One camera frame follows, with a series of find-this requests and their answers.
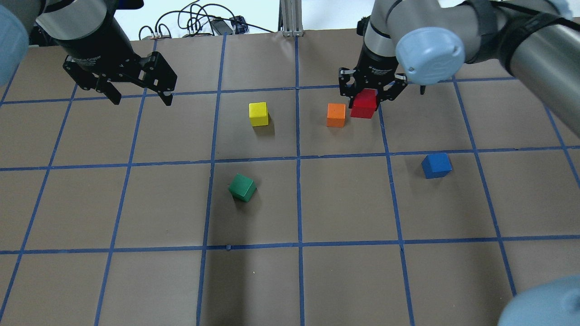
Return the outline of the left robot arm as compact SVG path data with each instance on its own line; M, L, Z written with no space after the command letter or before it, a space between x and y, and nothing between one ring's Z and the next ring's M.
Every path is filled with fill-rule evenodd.
M5 85L29 48L33 27L45 31L67 53L63 68L83 90L95 90L118 105L116 83L155 91L172 104L177 74L161 53L135 53L114 14L118 0L3 0L1 84Z

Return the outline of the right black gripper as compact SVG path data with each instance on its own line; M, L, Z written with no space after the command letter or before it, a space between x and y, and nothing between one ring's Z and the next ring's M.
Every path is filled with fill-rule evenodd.
M399 62L396 57L383 57L371 50L361 50L354 69L339 69L339 92L348 97L348 108L354 105L356 96L364 89L376 91L376 107L384 101L394 101L407 87L404 73L396 73Z

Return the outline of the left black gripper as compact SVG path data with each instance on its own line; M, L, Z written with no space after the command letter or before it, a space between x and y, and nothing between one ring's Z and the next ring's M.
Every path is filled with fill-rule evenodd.
M133 83L172 105L178 80L174 69L159 52L136 54L119 27L99 27L84 37L63 40L63 47L67 53L63 68L81 89L96 90L119 105L121 93L114 83Z

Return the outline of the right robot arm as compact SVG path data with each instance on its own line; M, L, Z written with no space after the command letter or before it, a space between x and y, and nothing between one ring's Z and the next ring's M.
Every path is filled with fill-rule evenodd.
M477 165L491 243L403 246L413 268L451 259L476 313L511 297L500 326L579 324L579 24L565 0L376 0L357 24L354 68L338 70L349 110L375 117L406 88L446 82L460 110L461 167Z

